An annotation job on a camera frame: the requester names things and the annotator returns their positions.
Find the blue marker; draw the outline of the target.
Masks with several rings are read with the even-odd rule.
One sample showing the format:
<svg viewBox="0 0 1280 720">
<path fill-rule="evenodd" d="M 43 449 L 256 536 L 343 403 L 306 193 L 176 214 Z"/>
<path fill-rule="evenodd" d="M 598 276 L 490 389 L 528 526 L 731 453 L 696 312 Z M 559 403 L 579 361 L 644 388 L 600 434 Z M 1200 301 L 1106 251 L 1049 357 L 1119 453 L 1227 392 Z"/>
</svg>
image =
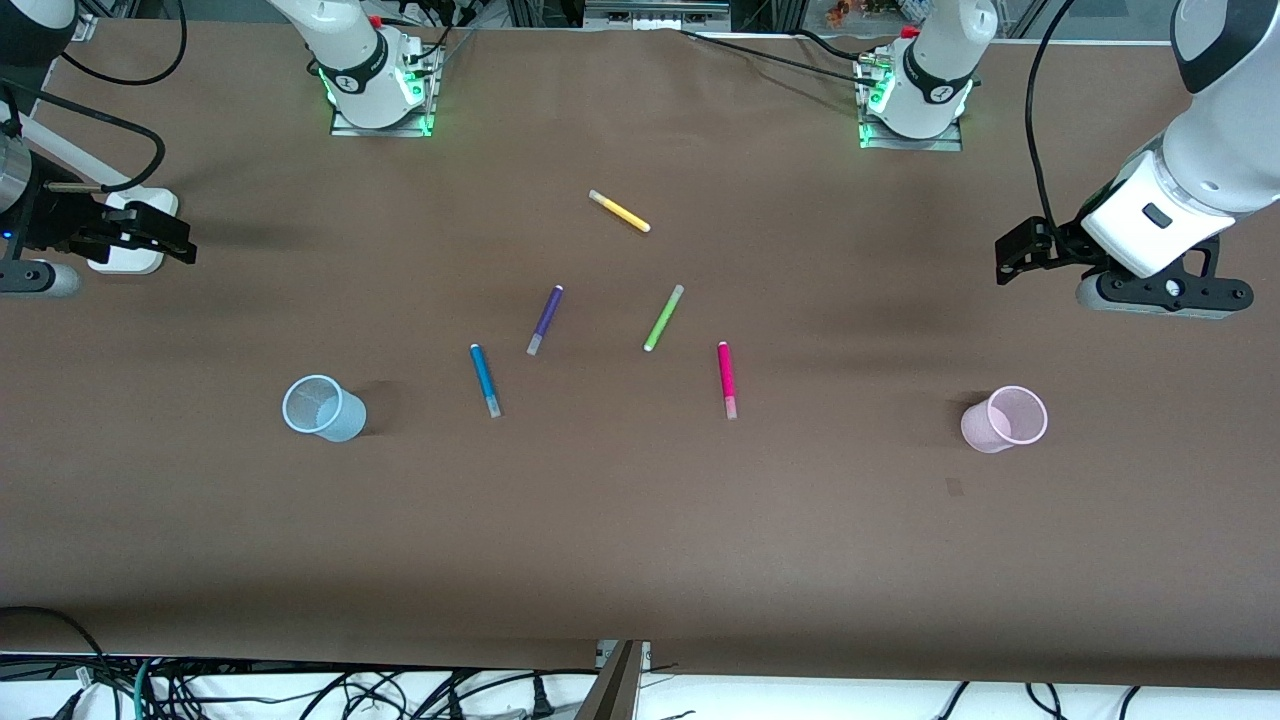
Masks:
<svg viewBox="0 0 1280 720">
<path fill-rule="evenodd" d="M 486 404 L 486 410 L 492 419 L 502 416 L 500 401 L 497 393 L 497 386 L 492 369 L 486 360 L 485 351 L 481 345 L 470 345 L 468 354 L 474 365 L 474 370 L 480 386 L 480 391 Z"/>
</svg>

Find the purple marker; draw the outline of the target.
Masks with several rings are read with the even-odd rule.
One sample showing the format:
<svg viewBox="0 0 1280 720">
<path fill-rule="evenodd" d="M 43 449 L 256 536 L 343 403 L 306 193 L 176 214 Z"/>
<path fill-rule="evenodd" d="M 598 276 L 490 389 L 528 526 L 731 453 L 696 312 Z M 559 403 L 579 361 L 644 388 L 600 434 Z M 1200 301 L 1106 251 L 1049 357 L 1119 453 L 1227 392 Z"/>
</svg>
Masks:
<svg viewBox="0 0 1280 720">
<path fill-rule="evenodd" d="M 543 343 L 544 338 L 547 337 L 547 332 L 549 331 L 550 324 L 552 324 L 552 322 L 553 322 L 553 319 L 556 316 L 556 313 L 557 313 L 557 309 L 558 309 L 558 306 L 561 304 L 563 293 L 564 293 L 564 287 L 562 284 L 554 284 L 552 287 L 552 290 L 550 290 L 550 292 L 549 292 L 549 295 L 547 297 L 547 301 L 545 301 L 545 304 L 544 304 L 544 306 L 541 309 L 541 313 L 540 313 L 540 315 L 538 318 L 535 328 L 534 328 L 534 331 L 531 333 L 531 338 L 529 341 L 529 345 L 526 347 L 526 354 L 529 356 L 536 356 L 538 355 L 539 348 L 541 347 L 541 343 Z"/>
</svg>

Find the translucent pink plastic cup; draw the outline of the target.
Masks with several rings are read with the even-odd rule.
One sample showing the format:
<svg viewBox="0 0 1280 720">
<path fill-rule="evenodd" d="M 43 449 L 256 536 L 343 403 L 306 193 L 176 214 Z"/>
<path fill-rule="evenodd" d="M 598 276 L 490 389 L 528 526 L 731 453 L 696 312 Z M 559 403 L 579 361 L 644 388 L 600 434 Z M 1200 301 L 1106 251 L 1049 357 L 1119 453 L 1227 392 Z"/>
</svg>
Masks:
<svg viewBox="0 0 1280 720">
<path fill-rule="evenodd" d="M 1048 427 L 1042 398 L 1020 386 L 1004 386 L 961 418 L 965 442 L 978 452 L 998 454 L 1038 442 Z"/>
</svg>

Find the dark metal table leg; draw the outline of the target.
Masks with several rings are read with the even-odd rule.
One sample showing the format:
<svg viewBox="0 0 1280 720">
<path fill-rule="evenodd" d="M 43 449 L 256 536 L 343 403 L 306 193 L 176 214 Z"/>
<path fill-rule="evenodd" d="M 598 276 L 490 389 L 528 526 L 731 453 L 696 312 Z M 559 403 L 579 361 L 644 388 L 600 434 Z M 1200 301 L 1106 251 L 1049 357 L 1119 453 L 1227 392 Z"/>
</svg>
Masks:
<svg viewBox="0 0 1280 720">
<path fill-rule="evenodd" d="M 643 675 L 650 669 L 646 641 L 614 641 L 605 664 L 579 706 L 573 720 L 634 720 Z"/>
</svg>

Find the green marker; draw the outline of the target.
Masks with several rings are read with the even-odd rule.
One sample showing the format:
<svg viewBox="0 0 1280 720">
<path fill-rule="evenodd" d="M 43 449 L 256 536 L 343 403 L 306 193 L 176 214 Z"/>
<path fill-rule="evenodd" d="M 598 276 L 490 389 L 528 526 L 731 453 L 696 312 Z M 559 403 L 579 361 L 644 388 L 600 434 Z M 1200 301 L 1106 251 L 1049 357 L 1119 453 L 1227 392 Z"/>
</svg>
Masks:
<svg viewBox="0 0 1280 720">
<path fill-rule="evenodd" d="M 655 322 L 654 322 L 653 327 L 650 328 L 649 333 L 646 334 L 646 338 L 643 342 L 643 351 L 644 352 L 648 354 L 648 352 L 652 352 L 652 351 L 654 351 L 657 348 L 658 343 L 660 342 L 660 338 L 663 337 L 663 334 L 666 332 L 667 325 L 669 324 L 671 318 L 675 314 L 675 310 L 678 306 L 680 300 L 684 296 L 684 292 L 685 292 L 685 287 L 682 284 L 676 284 L 673 287 L 672 292 L 669 293 L 669 297 L 666 300 L 664 306 L 662 307 L 662 310 L 658 314 L 658 316 L 657 316 Z"/>
</svg>

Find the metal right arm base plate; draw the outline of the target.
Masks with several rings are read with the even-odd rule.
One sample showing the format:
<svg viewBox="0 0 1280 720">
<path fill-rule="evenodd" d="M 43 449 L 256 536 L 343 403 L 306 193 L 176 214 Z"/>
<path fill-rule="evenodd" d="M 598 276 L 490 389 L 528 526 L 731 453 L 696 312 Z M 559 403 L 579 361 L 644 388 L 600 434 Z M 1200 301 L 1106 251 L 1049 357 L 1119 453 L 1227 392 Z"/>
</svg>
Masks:
<svg viewBox="0 0 1280 720">
<path fill-rule="evenodd" d="M 319 77 L 332 106 L 330 135 L 344 137 L 415 138 L 433 135 L 440 92 L 443 49 L 421 38 L 384 28 L 387 63 L 364 85 L 340 76 L 333 79 L 320 68 Z"/>
</svg>

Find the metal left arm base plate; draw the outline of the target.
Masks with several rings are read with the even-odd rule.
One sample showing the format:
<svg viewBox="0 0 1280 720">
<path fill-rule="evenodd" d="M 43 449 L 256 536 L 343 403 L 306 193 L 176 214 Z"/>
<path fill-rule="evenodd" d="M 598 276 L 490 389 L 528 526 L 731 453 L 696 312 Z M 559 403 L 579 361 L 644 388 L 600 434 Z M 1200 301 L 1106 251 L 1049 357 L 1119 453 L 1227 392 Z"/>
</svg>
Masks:
<svg viewBox="0 0 1280 720">
<path fill-rule="evenodd" d="M 963 149 L 959 117 L 973 82 L 918 87 L 897 73 L 896 58 L 864 53 L 854 63 L 854 77 L 870 83 L 856 91 L 858 137 L 863 149 L 957 152 Z"/>
</svg>

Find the translucent blue plastic cup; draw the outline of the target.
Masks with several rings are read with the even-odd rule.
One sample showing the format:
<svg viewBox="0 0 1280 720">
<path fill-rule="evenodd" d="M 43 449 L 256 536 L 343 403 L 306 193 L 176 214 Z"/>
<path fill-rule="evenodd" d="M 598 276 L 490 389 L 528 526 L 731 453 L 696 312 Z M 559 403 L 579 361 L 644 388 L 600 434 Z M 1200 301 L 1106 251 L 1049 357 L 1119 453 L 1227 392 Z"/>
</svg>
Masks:
<svg viewBox="0 0 1280 720">
<path fill-rule="evenodd" d="M 329 375 L 306 375 L 296 380 L 282 400 L 284 423 L 294 432 L 333 443 L 357 437 L 365 428 L 364 401 Z"/>
</svg>

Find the yellow marker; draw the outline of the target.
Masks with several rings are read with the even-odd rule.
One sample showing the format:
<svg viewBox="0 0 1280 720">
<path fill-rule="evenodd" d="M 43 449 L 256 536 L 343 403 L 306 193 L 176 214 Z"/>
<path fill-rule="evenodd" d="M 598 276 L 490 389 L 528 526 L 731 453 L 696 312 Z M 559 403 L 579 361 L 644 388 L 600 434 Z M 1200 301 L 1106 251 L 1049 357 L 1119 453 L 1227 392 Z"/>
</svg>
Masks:
<svg viewBox="0 0 1280 720">
<path fill-rule="evenodd" d="M 613 214 L 622 222 L 627 223 L 634 229 L 641 233 L 649 233 L 652 231 L 652 225 L 646 220 L 641 219 L 640 215 L 635 214 L 634 211 L 630 211 L 627 208 L 616 202 L 613 199 L 607 197 L 598 190 L 590 190 L 588 196 L 593 202 L 595 202 L 600 208 L 604 208 L 608 213 Z"/>
</svg>

